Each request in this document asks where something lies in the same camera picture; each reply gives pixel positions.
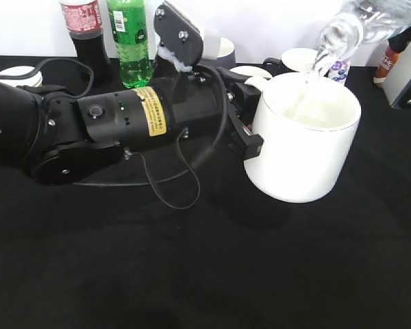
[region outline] white cup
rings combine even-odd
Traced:
[[[246,82],[262,91],[253,133],[264,146],[259,157],[245,161],[245,170],[261,191],[285,202],[313,202],[333,189],[361,116],[350,90],[325,77],[308,87],[308,76],[287,73]],[[301,97],[304,88],[311,90],[308,98]]]
[[[16,66],[10,67],[2,72],[0,75],[24,75],[34,70],[31,66]],[[30,77],[26,80],[0,80],[2,84],[7,84],[8,86],[29,86],[29,87],[39,87],[42,85],[42,73],[38,72],[35,76]]]
[[[285,51],[282,58],[267,58],[262,65],[263,69],[273,68],[275,75],[291,72],[312,72],[317,51],[309,48],[294,48]]]
[[[234,43],[226,38],[221,38],[221,47],[218,58],[215,60],[202,60],[202,64],[212,67],[223,67],[230,70],[236,66],[236,47]]]

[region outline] green bottle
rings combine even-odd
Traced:
[[[145,0],[107,0],[125,87],[146,86],[152,77]]]

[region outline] plastic water bottle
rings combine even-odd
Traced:
[[[363,43],[389,39],[411,26],[411,0],[346,0],[321,32],[314,66],[325,73],[338,59],[350,58]]]

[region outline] screw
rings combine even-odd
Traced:
[[[230,100],[230,103],[233,103],[234,100],[234,95],[233,93],[227,93],[228,99]]]
[[[187,39],[189,39],[189,32],[187,31],[180,31],[178,34],[178,38],[182,41],[185,42]]]
[[[130,158],[132,158],[133,155],[134,154],[131,152],[131,150],[126,147],[125,151],[123,152],[123,156],[125,157],[125,160],[128,161]]]
[[[158,8],[158,9],[155,11],[155,15],[156,15],[157,17],[162,18],[164,15],[166,15],[166,12],[164,12],[164,9]]]
[[[184,139],[188,139],[189,138],[189,128],[184,128],[184,135],[183,135]]]

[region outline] black cable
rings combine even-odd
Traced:
[[[213,143],[211,146],[207,147],[204,149],[192,162],[191,167],[193,169],[199,168],[214,152],[215,147],[218,145],[219,141],[222,139],[223,134],[225,132],[225,126],[227,125],[227,118],[228,118],[228,96],[227,96],[227,89],[225,88],[224,82],[221,79],[221,76],[215,71],[214,69],[211,69],[210,67],[204,66],[204,65],[197,65],[197,69],[199,69],[199,72],[206,73],[210,76],[212,76],[214,82],[219,88],[219,97],[217,97],[218,101],[218,107],[221,108],[222,112],[222,117],[221,117],[221,123],[218,128],[218,132],[216,133],[216,136],[214,138]],[[190,171],[185,170],[182,171],[181,173],[178,173],[177,175],[171,176],[169,178],[165,178],[162,180],[157,180],[157,184],[164,184],[171,182],[173,180],[176,180],[178,178],[181,178],[188,174]],[[79,182],[79,183],[74,183],[75,186],[85,186],[85,187],[101,187],[101,188],[115,188],[115,187],[145,187],[145,186],[151,186],[149,182],[130,182],[130,183],[116,183],[116,182]]]
[[[181,134],[179,134],[179,136],[177,137],[177,140],[175,141],[175,146],[177,149],[177,155],[178,157],[183,161],[183,163],[186,165],[186,167],[188,168],[188,172],[191,173],[193,175],[193,177],[195,178],[196,182],[197,182],[197,196],[195,197],[195,199],[193,200],[193,202],[191,202],[189,205],[187,206],[176,206],[170,202],[168,202],[163,194],[162,191],[160,190],[160,187],[158,187],[158,183],[154,180],[154,178],[151,175],[151,172],[149,171],[149,168],[147,166],[147,162],[146,162],[146,158],[143,154],[141,153],[136,153],[138,154],[143,161],[143,167],[145,168],[145,173],[146,176],[148,177],[148,181],[155,193],[155,195],[157,195],[158,199],[160,199],[161,202],[163,202],[164,204],[166,204],[168,207],[175,209],[175,210],[188,210],[190,208],[192,208],[199,200],[199,197],[201,196],[201,183],[199,181],[198,175],[197,173],[195,173],[195,170],[191,167],[191,165],[189,164],[189,162],[186,160],[186,157],[183,155],[183,152],[181,151],[181,147],[179,145],[179,142],[181,140],[181,138],[184,136],[185,133],[187,133],[188,130],[183,130],[181,132]]]
[[[72,62],[75,64],[78,64],[80,67],[83,67],[84,69],[87,70],[88,74],[90,75],[90,80],[88,81],[88,85],[87,88],[85,89],[85,91],[82,94],[76,95],[76,96],[72,96],[66,93],[62,93],[62,92],[58,92],[58,93],[50,93],[47,94],[45,96],[45,102],[48,104],[49,102],[53,101],[56,98],[68,98],[68,99],[80,99],[82,97],[85,97],[86,95],[88,95],[88,93],[90,92],[92,86],[93,86],[93,82],[95,81],[95,73],[93,72],[93,70],[85,65],[82,64],[80,61],[75,60],[73,58],[49,58],[47,60],[43,60],[41,63],[39,63],[37,66],[34,67],[34,69],[32,71],[30,71],[29,73],[26,74],[22,74],[22,75],[0,75],[0,80],[26,80],[29,79],[31,77],[34,77],[38,72],[41,71],[41,69],[48,63],[50,62],[56,62],[56,61],[64,61],[64,62]]]
[[[189,170],[182,171],[181,173],[178,173],[177,175],[171,176],[169,178],[165,178],[163,180],[157,180],[157,184],[164,184],[164,183],[169,183],[173,180],[177,180],[178,178],[181,178],[189,173]],[[83,186],[83,187],[146,187],[146,186],[151,186],[149,182],[132,182],[132,183],[110,183],[110,182],[105,182],[105,183],[96,183],[96,182],[79,182],[79,183],[74,183],[73,185],[75,186]]]

